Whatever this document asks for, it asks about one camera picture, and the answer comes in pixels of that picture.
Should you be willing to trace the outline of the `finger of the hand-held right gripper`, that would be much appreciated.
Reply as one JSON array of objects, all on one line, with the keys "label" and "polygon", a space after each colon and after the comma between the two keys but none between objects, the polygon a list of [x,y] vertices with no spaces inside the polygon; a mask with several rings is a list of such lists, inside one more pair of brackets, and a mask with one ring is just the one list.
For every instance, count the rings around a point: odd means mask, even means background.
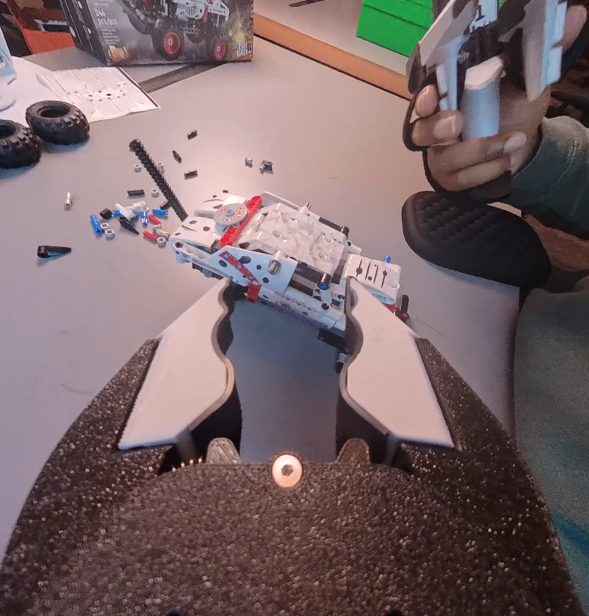
[{"label": "finger of the hand-held right gripper", "polygon": [[418,44],[425,70],[456,67],[474,30],[497,19],[498,1],[449,1]]},{"label": "finger of the hand-held right gripper", "polygon": [[523,75],[527,98],[540,98],[560,80],[567,1],[529,1],[522,19]]}]

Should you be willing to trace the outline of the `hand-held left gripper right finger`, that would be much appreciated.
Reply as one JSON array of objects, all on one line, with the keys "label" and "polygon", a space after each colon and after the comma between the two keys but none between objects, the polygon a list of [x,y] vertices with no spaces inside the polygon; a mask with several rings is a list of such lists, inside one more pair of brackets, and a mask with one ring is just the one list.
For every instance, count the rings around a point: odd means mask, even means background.
[{"label": "hand-held left gripper right finger", "polygon": [[344,403],[398,442],[453,449],[455,443],[418,343],[423,339],[359,281],[347,280],[339,377]]}]

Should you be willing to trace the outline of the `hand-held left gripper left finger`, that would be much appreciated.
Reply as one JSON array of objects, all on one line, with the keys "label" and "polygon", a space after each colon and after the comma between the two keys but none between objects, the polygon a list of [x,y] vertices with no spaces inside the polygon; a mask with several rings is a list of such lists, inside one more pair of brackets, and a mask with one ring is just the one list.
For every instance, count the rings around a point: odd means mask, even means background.
[{"label": "hand-held left gripper left finger", "polygon": [[233,309],[234,285],[220,280],[159,335],[120,450],[172,444],[205,451],[216,437],[240,447],[242,409],[227,357]]}]

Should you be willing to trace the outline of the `white lego vehicle model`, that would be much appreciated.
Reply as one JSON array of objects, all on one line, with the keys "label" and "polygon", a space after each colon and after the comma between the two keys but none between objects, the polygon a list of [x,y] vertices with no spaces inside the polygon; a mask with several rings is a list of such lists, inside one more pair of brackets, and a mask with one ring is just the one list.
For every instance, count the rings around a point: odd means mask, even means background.
[{"label": "white lego vehicle model", "polygon": [[341,371],[350,351],[345,343],[346,283],[360,282],[377,300],[407,322],[409,298],[401,295],[401,267],[365,257],[349,229],[273,193],[246,198],[227,192],[188,214],[141,141],[129,149],[166,196],[181,221],[168,237],[180,264],[208,278],[231,278],[234,296],[271,305],[319,330],[318,339],[337,350]]}]

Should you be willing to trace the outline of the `person's right forearm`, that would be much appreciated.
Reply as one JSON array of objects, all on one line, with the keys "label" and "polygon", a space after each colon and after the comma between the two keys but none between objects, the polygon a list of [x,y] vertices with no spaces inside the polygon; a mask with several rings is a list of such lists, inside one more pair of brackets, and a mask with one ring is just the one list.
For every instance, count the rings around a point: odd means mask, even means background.
[{"label": "person's right forearm", "polygon": [[566,116],[544,118],[536,154],[514,176],[507,203],[589,240],[589,127]]}]

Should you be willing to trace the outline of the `cluster of small lego pieces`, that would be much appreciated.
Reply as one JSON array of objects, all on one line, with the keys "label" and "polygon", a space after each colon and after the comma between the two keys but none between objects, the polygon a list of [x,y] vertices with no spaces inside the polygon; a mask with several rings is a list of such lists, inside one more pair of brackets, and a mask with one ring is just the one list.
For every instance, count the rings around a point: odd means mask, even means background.
[{"label": "cluster of small lego pieces", "polygon": [[170,237],[170,233],[163,228],[163,223],[169,216],[169,207],[168,201],[164,201],[159,207],[149,206],[143,200],[128,206],[116,203],[113,208],[105,208],[98,215],[91,214],[90,225],[96,235],[105,239],[99,226],[103,222],[110,225],[116,236],[119,229],[125,234],[142,236],[146,241],[162,248],[167,245]]}]

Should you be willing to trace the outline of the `lego set box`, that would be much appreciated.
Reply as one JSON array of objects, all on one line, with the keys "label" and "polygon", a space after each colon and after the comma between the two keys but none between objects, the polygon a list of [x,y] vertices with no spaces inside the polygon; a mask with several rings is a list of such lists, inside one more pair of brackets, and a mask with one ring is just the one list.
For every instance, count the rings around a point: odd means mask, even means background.
[{"label": "lego set box", "polygon": [[77,48],[107,66],[253,58],[253,1],[61,1]]}]

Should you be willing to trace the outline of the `lego sticker sheet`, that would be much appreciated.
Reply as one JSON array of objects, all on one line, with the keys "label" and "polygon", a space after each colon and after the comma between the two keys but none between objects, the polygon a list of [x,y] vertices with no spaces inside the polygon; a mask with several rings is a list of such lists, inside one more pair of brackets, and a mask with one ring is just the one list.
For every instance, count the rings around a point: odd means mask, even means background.
[{"label": "lego sticker sheet", "polygon": [[78,107],[89,122],[122,118],[160,108],[136,81],[116,67],[91,67],[37,74],[55,100]]}]

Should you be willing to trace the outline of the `person's right hand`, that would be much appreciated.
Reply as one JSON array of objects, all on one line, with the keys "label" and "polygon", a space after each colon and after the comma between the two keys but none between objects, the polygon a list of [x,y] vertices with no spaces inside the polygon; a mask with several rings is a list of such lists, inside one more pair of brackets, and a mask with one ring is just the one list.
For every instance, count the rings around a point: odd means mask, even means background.
[{"label": "person's right hand", "polygon": [[539,125],[545,116],[548,95],[530,102],[524,91],[509,82],[501,83],[499,131],[491,137],[461,141],[463,115],[439,110],[434,84],[416,98],[417,119],[412,141],[426,147],[428,166],[434,180],[453,192],[473,189],[504,173],[518,173],[533,157],[540,141]]}]

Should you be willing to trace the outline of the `green plastic bin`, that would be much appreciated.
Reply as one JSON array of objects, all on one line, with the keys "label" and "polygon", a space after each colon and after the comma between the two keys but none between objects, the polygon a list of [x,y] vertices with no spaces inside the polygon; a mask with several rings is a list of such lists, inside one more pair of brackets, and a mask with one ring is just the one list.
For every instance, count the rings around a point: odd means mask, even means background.
[{"label": "green plastic bin", "polygon": [[409,57],[432,23],[432,1],[363,1],[357,37]]}]

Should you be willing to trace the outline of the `black wrist rest pad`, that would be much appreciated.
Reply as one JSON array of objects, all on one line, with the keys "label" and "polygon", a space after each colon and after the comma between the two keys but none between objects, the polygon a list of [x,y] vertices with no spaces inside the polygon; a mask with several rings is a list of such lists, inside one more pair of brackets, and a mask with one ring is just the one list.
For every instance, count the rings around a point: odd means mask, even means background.
[{"label": "black wrist rest pad", "polygon": [[403,235],[427,262],[519,288],[544,283],[551,262],[536,231],[490,204],[418,192],[402,207]]}]

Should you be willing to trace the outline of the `person's green sweatshirt torso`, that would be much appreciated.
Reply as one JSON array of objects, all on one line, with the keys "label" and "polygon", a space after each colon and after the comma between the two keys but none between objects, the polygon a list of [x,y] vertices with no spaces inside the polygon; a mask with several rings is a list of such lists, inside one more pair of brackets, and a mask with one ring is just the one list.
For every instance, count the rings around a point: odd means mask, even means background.
[{"label": "person's green sweatshirt torso", "polygon": [[551,511],[589,615],[589,276],[533,290],[514,343],[517,444]]}]

